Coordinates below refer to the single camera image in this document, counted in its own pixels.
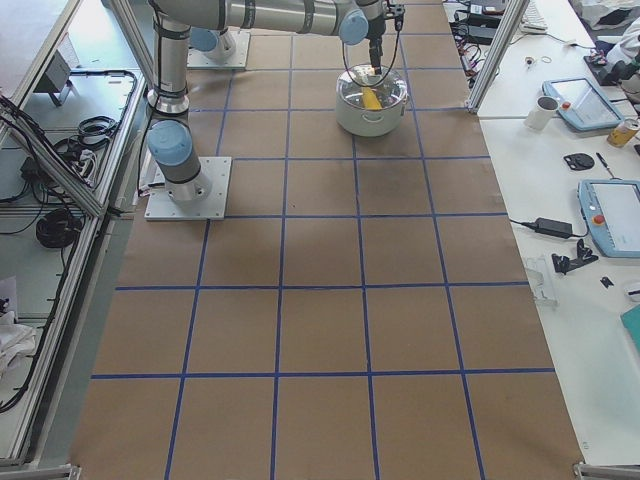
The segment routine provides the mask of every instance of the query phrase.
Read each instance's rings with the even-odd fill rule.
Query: keyboard
[[[538,11],[535,0],[529,0],[527,10],[520,21],[520,31],[523,33],[544,34],[547,32],[547,22]]]

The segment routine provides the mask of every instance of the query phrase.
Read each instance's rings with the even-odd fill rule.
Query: paper cup
[[[558,109],[558,100],[553,97],[539,97],[527,115],[524,124],[533,130],[542,130]]]

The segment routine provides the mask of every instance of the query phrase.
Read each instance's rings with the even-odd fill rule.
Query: teal object
[[[640,351],[640,305],[623,313],[620,318],[622,318],[622,324],[629,331],[633,343],[636,344],[636,348]]]

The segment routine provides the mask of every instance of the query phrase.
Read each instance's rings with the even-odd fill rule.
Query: black pen
[[[615,175],[611,172],[611,169],[609,168],[609,164],[605,162],[604,158],[602,158],[602,155],[596,152],[596,157],[598,157],[598,160],[600,160],[600,163],[602,164],[602,166],[607,170],[607,172],[609,172],[609,175],[611,175],[611,178],[615,178]]]

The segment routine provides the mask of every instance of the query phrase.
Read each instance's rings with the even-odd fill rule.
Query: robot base
[[[215,61],[207,57],[204,53],[191,48],[187,68],[191,70],[244,70],[247,68],[247,57],[249,56],[249,41],[251,34],[245,31],[229,32],[236,42],[236,51],[229,58]]]
[[[211,192],[201,200],[174,201],[164,188],[153,188],[149,195],[147,220],[222,220],[227,205],[231,176],[231,157],[200,157],[202,172],[211,181]],[[160,169],[154,183],[164,183]]]

